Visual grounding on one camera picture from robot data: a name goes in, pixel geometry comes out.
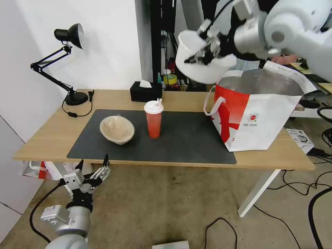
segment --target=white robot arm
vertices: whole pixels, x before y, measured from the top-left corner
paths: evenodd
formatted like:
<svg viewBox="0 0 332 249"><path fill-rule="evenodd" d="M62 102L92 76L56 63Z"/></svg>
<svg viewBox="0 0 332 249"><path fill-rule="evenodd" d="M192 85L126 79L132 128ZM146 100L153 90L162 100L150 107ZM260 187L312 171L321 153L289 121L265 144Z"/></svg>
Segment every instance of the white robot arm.
<svg viewBox="0 0 332 249"><path fill-rule="evenodd" d="M238 52L262 59L296 54L307 59L313 72L332 82L332 0L279 0L269 14L260 11L257 0L234 0L233 6L239 19L246 20L234 37L227 37L233 39ZM207 46L186 63L208 65L213 58L234 52L222 34L209 30L210 23L205 20L197 32Z"/></svg>
<svg viewBox="0 0 332 249"><path fill-rule="evenodd" d="M40 219L49 223L59 235L46 249L88 249L87 234L93 210L92 195L95 188L110 175L111 169L108 154L103 166L94 174L83 175L82 166L83 159L75 170L61 179L61 185L67 185L72 192L72 201L65 208L61 205L47 207L41 215Z"/></svg>

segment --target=lamp base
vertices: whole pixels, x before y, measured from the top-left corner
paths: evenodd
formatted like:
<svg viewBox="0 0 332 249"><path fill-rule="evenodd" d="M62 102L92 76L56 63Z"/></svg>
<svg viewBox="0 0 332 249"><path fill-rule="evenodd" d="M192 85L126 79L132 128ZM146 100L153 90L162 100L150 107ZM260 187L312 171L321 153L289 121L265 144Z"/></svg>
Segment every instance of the lamp base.
<svg viewBox="0 0 332 249"><path fill-rule="evenodd" d="M89 97L86 93L83 92L76 92L76 93L69 93L69 95L65 98L65 102L67 105L81 105L87 100Z"/></svg>

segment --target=concrete floor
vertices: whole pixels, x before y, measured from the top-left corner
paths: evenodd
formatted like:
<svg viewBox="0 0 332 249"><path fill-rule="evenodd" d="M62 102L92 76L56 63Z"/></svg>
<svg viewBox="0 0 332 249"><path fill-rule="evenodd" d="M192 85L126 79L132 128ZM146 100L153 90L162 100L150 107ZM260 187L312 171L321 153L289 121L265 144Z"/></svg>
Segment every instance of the concrete floor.
<svg viewBox="0 0 332 249"><path fill-rule="evenodd" d="M303 129L317 148L331 152L321 141L321 132L329 127L322 119L289 121L288 128ZM312 172L288 172L286 180L312 183L317 176L332 170L332 165L317 164ZM94 195L89 232L90 248L151 248L152 245L188 240L191 249L204 247L204 229L217 217L227 219L238 234L238 248L290 249L297 245L278 220L252 208L239 218L237 208L257 182L262 171L244 169L153 167L112 165L112 173ZM320 183L332 184L332 174ZM282 185L282 174L271 187ZM45 181L0 248L44 248L46 242L29 227L29 214L54 182ZM305 191L306 187L296 186ZM256 205L283 219L293 230L302 249L316 248L307 217L307 206L318 190L301 196L289 187L266 190ZM54 232L39 221L43 209L66 205L63 187L52 194L35 213L35 226L50 239ZM315 205L314 217L324 248L332 248L332 194ZM209 229L208 248L234 248L233 231L223 221Z"/></svg>

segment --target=box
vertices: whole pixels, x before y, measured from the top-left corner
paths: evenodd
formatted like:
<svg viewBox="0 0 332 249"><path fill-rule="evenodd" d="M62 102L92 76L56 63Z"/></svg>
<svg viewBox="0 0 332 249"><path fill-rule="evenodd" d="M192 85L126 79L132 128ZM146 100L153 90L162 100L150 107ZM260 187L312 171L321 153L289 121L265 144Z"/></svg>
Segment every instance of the box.
<svg viewBox="0 0 332 249"><path fill-rule="evenodd" d="M160 99L163 96L163 85L151 83L152 88L140 87L139 81L135 81L130 88L131 101L148 102Z"/></svg>
<svg viewBox="0 0 332 249"><path fill-rule="evenodd" d="M188 240L152 246L152 249L190 249Z"/></svg>
<svg viewBox="0 0 332 249"><path fill-rule="evenodd" d="M286 130L305 154L307 154L314 147L314 144L304 133L303 130L296 130L296 129L286 129Z"/></svg>

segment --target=desk lamp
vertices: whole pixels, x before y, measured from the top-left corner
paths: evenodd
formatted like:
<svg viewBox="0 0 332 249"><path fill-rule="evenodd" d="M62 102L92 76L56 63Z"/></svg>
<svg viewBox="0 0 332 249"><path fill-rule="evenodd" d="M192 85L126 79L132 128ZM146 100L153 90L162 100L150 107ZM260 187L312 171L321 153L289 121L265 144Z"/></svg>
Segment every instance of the desk lamp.
<svg viewBox="0 0 332 249"><path fill-rule="evenodd" d="M63 57L66 57L67 55L70 55L70 53L72 51L72 46L69 45L69 42L71 42L76 47L83 49L84 33L83 33L82 26L80 24L74 24L68 30L67 29L56 29L56 30L54 30L54 36L56 39L61 41L64 46L61 49L59 49L58 51L50 54L49 56L46 56L44 59L41 59L40 61L32 63L31 69L34 70L35 72L41 74L42 76L48 78L50 81L54 82L55 84L62 87L63 89L65 89L68 92L67 97L65 98L65 102L67 105L83 104L89 99L86 93L75 91L72 86L53 78L52 76L50 76L49 74L47 74L43 71L43 69L48 67L49 65L57 62L58 60L62 59ZM58 57L56 59L47 61L47 59L60 53L61 51L64 51L65 54L61 55L60 57Z"/></svg>

